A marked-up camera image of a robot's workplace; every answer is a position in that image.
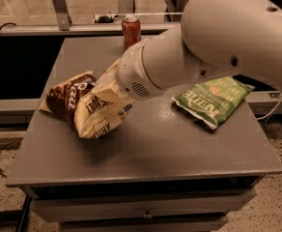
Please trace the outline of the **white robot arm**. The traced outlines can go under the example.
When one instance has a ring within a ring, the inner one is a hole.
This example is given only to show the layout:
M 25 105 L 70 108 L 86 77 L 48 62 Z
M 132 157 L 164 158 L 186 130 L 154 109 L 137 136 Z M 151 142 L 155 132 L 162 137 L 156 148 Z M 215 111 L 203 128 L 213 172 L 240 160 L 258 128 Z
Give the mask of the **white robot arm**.
M 269 0 L 189 0 L 180 24 L 128 48 L 93 91 L 142 101 L 234 73 L 282 92 L 282 10 Z

